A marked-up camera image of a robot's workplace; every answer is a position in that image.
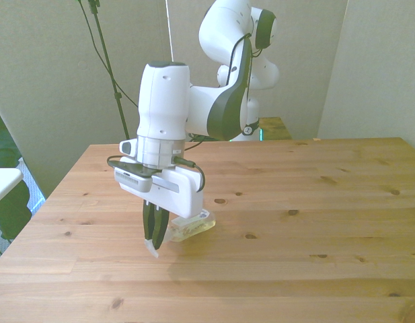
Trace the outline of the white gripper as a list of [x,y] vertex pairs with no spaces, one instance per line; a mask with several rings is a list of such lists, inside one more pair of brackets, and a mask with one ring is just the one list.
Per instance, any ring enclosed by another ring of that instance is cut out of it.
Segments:
[[203,192],[199,172],[186,168],[163,170],[152,176],[153,184],[149,201],[143,202],[143,227],[146,240],[152,240],[158,250],[163,243],[169,212],[183,218],[191,218],[202,211]]

